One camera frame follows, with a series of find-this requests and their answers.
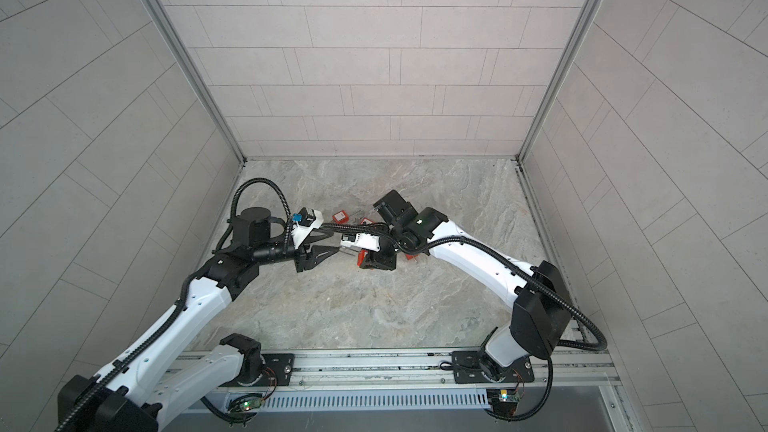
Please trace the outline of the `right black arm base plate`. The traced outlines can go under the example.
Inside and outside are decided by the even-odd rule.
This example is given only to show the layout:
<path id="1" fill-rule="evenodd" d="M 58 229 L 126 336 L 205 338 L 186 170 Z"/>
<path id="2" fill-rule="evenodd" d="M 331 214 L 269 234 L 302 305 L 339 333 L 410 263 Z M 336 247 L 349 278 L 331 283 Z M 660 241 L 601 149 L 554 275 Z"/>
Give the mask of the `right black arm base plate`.
<path id="1" fill-rule="evenodd" d="M 457 384 L 508 383 L 515 385 L 535 381 L 528 357 L 518 358 L 510 366 L 501 367 L 477 350 L 453 351 L 450 359 L 442 362 L 440 368 L 451 372 Z"/>

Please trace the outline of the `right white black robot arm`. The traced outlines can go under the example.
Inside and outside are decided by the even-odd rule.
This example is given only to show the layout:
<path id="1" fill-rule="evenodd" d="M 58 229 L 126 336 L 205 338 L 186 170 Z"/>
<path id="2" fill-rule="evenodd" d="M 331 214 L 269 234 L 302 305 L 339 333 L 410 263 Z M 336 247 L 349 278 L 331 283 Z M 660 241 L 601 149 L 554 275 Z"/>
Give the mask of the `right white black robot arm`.
<path id="1" fill-rule="evenodd" d="M 384 222 L 364 224 L 352 234 L 353 245 L 366 252 L 362 268 L 392 270 L 399 252 L 424 253 L 461 269 L 511 308 L 509 325 L 485 340 L 472 370 L 496 382 L 517 360 L 546 360 L 559 346 L 591 352 L 607 348 L 605 335 L 573 305 L 553 264 L 534 266 L 505 256 L 445 214 L 430 207 L 418 212 L 395 190 L 374 207 Z"/>

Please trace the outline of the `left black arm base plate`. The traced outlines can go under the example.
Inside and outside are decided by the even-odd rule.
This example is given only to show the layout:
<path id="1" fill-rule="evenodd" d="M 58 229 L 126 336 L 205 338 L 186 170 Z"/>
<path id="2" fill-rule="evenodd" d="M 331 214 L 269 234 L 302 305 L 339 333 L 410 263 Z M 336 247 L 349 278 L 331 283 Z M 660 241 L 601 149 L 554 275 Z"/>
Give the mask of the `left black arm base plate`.
<path id="1" fill-rule="evenodd" d="M 283 387 L 291 382 L 295 355 L 291 353 L 267 353 L 262 355 L 261 368 L 257 375 L 236 377 L 222 387 Z"/>

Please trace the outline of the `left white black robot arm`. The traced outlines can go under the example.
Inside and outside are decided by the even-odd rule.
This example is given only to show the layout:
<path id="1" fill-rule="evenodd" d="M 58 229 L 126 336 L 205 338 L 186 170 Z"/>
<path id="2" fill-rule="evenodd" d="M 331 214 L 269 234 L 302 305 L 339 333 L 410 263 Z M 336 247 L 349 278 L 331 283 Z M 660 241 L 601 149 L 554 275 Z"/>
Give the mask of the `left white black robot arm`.
<path id="1" fill-rule="evenodd" d="M 247 425 L 279 384 L 262 356 L 260 343 L 233 333 L 196 364 L 162 377 L 192 339 L 236 300 L 264 265 L 291 262 L 311 270 L 338 252 L 322 240 L 335 226 L 316 210 L 290 210 L 282 190 L 262 179 L 278 196 L 285 216 L 263 207 L 240 209 L 251 179 L 233 196 L 227 228 L 211 257 L 187 276 L 174 304 L 128 349 L 93 376 L 77 375 L 58 395 L 60 431 L 160 431 L 196 402 L 231 426 Z"/>

